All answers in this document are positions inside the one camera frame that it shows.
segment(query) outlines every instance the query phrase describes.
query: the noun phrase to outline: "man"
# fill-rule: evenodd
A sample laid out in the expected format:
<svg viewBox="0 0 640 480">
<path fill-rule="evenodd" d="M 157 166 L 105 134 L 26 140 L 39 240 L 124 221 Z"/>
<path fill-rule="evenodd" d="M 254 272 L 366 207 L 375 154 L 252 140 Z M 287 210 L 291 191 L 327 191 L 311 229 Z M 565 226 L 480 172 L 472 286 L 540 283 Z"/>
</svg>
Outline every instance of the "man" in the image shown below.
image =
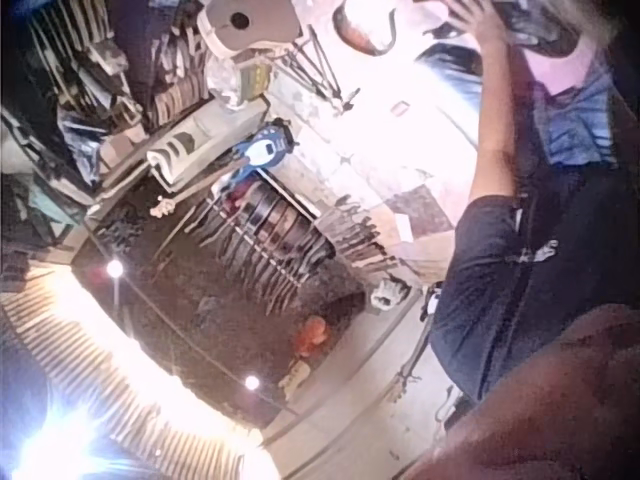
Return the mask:
<svg viewBox="0 0 640 480">
<path fill-rule="evenodd" d="M 517 111 L 514 52 L 490 0 L 446 3 L 478 42 L 483 83 L 431 343 L 478 405 L 408 477 L 640 478 L 638 203 L 614 156 L 610 78 L 596 62 L 582 90 Z M 529 113 L 538 164 L 521 131 Z"/>
</svg>

